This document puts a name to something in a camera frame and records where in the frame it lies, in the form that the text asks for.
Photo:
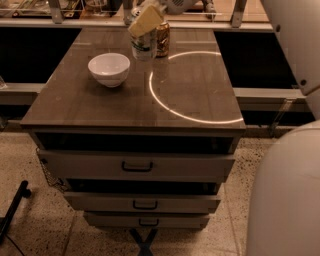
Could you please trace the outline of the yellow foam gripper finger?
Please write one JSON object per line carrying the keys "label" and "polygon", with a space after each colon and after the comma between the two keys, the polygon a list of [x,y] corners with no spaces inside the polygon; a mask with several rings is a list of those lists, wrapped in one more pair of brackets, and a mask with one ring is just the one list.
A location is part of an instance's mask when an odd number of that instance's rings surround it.
{"label": "yellow foam gripper finger", "polygon": [[163,15],[160,9],[153,4],[148,4],[142,8],[140,14],[129,26],[128,31],[133,37],[141,37],[151,32],[162,22]]}

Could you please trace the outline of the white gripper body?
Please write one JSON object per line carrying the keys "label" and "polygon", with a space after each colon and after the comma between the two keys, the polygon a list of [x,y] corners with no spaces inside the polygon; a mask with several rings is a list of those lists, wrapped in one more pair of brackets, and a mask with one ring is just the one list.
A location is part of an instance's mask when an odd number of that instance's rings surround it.
{"label": "white gripper body", "polygon": [[165,6],[165,12],[169,15],[180,15],[193,7],[199,0],[158,0]]}

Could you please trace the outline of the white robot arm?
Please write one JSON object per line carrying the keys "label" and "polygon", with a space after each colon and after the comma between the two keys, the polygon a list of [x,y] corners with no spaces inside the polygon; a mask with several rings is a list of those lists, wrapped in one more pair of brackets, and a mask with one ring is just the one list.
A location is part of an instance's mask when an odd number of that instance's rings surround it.
{"label": "white robot arm", "polygon": [[262,0],[315,120],[264,155],[251,192],[246,256],[320,256],[320,0]]}

